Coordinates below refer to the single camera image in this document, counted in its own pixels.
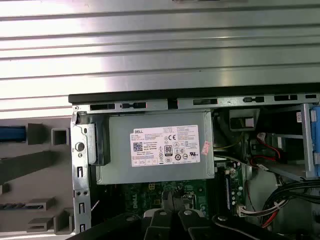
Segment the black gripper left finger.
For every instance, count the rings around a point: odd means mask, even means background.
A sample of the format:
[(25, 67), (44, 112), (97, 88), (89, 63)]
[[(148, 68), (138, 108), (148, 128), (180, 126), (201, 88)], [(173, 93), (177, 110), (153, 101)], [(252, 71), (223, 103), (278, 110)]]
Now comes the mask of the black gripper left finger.
[(144, 212), (143, 217), (123, 213), (74, 236), (73, 240), (168, 240), (173, 221), (173, 192), (162, 193), (162, 208)]

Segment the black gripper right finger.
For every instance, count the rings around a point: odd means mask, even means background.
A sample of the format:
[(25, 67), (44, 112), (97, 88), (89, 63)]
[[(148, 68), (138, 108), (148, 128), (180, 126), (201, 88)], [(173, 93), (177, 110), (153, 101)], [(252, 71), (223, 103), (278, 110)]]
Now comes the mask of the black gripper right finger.
[(214, 215), (186, 208), (180, 192), (174, 193), (174, 210), (178, 222), (190, 240), (279, 240), (280, 235), (262, 229), (236, 216)]

